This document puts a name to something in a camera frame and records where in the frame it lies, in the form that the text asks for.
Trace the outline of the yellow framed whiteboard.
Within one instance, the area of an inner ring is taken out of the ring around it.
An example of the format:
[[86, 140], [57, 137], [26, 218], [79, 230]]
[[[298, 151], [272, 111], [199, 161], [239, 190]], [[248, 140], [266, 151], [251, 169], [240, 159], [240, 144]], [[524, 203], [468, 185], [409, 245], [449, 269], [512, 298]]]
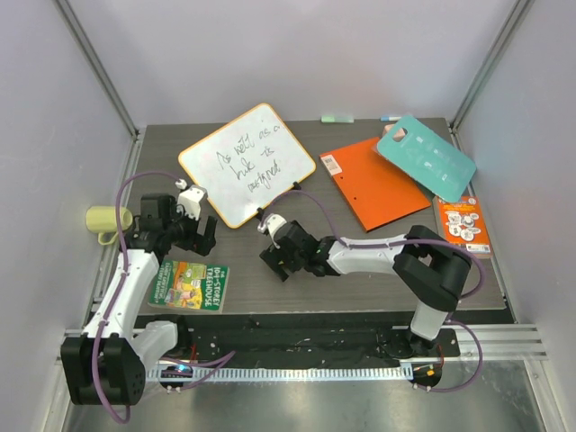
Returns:
[[183, 150], [178, 163], [231, 229], [311, 176], [316, 162], [268, 103]]

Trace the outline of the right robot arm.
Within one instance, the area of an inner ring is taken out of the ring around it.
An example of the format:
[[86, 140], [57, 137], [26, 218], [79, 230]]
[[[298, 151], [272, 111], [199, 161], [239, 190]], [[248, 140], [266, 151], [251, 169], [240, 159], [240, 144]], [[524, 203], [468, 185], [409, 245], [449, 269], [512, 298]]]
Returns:
[[461, 300], [473, 263], [463, 250], [419, 225], [387, 239], [316, 239], [297, 221], [273, 214], [257, 229], [271, 240], [260, 258], [283, 281], [301, 270], [317, 277], [398, 276], [418, 298], [405, 340], [419, 356], [437, 347], [440, 329]]

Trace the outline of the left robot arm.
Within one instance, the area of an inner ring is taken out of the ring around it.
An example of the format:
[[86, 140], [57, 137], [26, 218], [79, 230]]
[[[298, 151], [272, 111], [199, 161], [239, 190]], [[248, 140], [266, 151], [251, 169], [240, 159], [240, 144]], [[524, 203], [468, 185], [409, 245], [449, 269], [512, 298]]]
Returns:
[[149, 193], [124, 235], [109, 289], [97, 312], [78, 336], [66, 337], [60, 357], [76, 405], [133, 406], [143, 395], [145, 375], [167, 353], [185, 357], [191, 336], [170, 320], [134, 332], [140, 305], [171, 248], [202, 257], [215, 247], [217, 221], [208, 217], [198, 230], [206, 192], [192, 186], [178, 196]]

